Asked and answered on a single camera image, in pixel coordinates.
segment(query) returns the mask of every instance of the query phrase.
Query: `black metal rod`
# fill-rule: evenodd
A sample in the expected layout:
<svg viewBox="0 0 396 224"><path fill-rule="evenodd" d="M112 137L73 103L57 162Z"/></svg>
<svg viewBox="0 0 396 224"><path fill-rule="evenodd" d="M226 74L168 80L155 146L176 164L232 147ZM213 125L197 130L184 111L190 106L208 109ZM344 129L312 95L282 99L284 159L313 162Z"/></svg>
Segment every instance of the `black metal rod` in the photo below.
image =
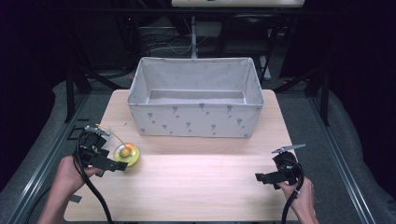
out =
<svg viewBox="0 0 396 224"><path fill-rule="evenodd" d="M161 15L161 16L231 16L234 14L266 14L266 15L282 15L288 17L338 17L344 15L342 11L314 11L306 10L298 7L217 7L217 8L66 8L52 7L47 8L52 12L80 14L80 13L96 13L96 14L114 14L114 15Z"/></svg>

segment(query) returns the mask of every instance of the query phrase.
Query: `wooden table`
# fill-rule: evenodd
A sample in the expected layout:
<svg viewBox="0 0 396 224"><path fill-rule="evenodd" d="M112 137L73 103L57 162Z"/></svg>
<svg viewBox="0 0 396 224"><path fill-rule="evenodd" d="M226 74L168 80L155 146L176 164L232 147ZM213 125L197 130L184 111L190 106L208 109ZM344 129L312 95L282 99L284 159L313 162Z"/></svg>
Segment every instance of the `wooden table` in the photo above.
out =
<svg viewBox="0 0 396 224"><path fill-rule="evenodd" d="M273 91L250 138L201 138L140 135L127 105L129 91L114 91L101 125L140 149L126 171L92 177L117 221L264 221L280 220L286 202L281 190L256 180L276 171L273 149L291 145ZM107 139L109 158L120 141ZM70 202L67 221L105 221L104 210L84 186L79 203ZM290 210L289 220L297 220Z"/></svg>
<svg viewBox="0 0 396 224"><path fill-rule="evenodd" d="M172 0L173 7L302 7L304 0Z"/></svg>

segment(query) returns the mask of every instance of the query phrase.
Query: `white fabric storage bin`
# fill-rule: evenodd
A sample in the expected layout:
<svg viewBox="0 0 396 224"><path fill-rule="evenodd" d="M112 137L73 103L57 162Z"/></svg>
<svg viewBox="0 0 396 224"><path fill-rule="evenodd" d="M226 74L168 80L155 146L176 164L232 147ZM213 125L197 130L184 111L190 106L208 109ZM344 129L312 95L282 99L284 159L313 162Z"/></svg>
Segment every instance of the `white fabric storage bin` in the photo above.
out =
<svg viewBox="0 0 396 224"><path fill-rule="evenodd" d="M140 134L250 137L264 99L250 58L142 58L128 105Z"/></svg>

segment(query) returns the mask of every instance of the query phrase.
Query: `electronic equipment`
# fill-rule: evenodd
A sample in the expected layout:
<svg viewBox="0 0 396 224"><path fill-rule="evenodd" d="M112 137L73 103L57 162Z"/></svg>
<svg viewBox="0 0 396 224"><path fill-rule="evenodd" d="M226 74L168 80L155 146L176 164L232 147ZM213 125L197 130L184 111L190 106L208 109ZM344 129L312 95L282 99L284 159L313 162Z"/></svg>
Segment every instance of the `electronic equipment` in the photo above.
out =
<svg viewBox="0 0 396 224"><path fill-rule="evenodd" d="M289 152L289 150L298 147L305 147L305 144L281 147L273 150L272 153L279 153L273 158L277 172L266 175L256 174L257 181L261 181L263 184L272 184L275 189L279 189L276 183L283 181L288 181L289 185L297 183L298 178L302 175L302 166L297 162L295 156Z"/></svg>
<svg viewBox="0 0 396 224"><path fill-rule="evenodd" d="M78 138L75 157L81 161L83 167L93 166L101 169L103 172L98 176L103 176L105 171L124 171L128 162L113 161L107 157L108 150L102 149L106 139L102 135L110 136L110 133L102 130L100 127L93 128L86 126Z"/></svg>
<svg viewBox="0 0 396 224"><path fill-rule="evenodd" d="M282 213L282 224L286 223L286 217L291 203L297 198L300 193L300 189L304 183L304 171L300 163L297 162L296 157L289 152L291 149L305 147L305 144L281 147L279 149L273 150L272 153L279 153L273 158L277 172L272 172L270 174L256 174L257 181L261 181L263 184L272 184L275 189L280 189L277 183L288 181L289 185L296 184L296 189L289 196L286 201L285 207Z"/></svg>

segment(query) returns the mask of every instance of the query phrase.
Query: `black cable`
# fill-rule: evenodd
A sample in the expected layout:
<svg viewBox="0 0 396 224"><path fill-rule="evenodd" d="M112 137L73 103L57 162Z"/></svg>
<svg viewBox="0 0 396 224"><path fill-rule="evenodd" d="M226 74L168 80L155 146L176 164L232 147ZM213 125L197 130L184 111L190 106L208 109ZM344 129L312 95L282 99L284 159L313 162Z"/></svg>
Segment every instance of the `black cable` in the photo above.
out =
<svg viewBox="0 0 396 224"><path fill-rule="evenodd" d="M298 168L300 169L300 176L298 177L298 182L297 182L297 186L296 189L294 190L294 192L289 196L288 200L286 201L285 207L283 208L283 212L282 212L282 224L286 223L286 217L288 216L288 212L289 212L289 208L291 206L291 203L294 201L294 199L297 198L297 194L300 193L300 189L304 184L304 171L303 171L303 167L295 162L295 161L291 161L291 160L285 160L285 161L290 161L292 163L294 163L294 165L298 166Z"/></svg>
<svg viewBox="0 0 396 224"><path fill-rule="evenodd" d="M76 147L76 154L75 154L75 159L77 159L79 170L76 167L77 171L80 173L82 180L84 183L88 186L88 188L92 191L92 193L96 196L96 198L99 200L100 204L102 205L103 209L105 210L106 218L108 223L114 223L110 210L108 209L107 203L105 198L102 196L102 194L99 192L99 190L95 187L95 185L91 182L91 180L88 178L87 174L85 173L84 166L82 165L81 162L81 157L79 156L79 140L81 137L84 135L84 132L81 133L81 135L77 139L77 147Z"/></svg>
<svg viewBox="0 0 396 224"><path fill-rule="evenodd" d="M35 211L35 207L38 205L38 203L41 201L41 199L43 199L44 195L46 195L50 191L50 188L51 188L51 185L46 190L44 190L43 193L41 193L40 197L38 197L37 201L35 201L35 204L33 204L33 206L30 208L29 214L27 215L27 218L25 220L26 224L29 223L30 217L32 216L33 211Z"/></svg>

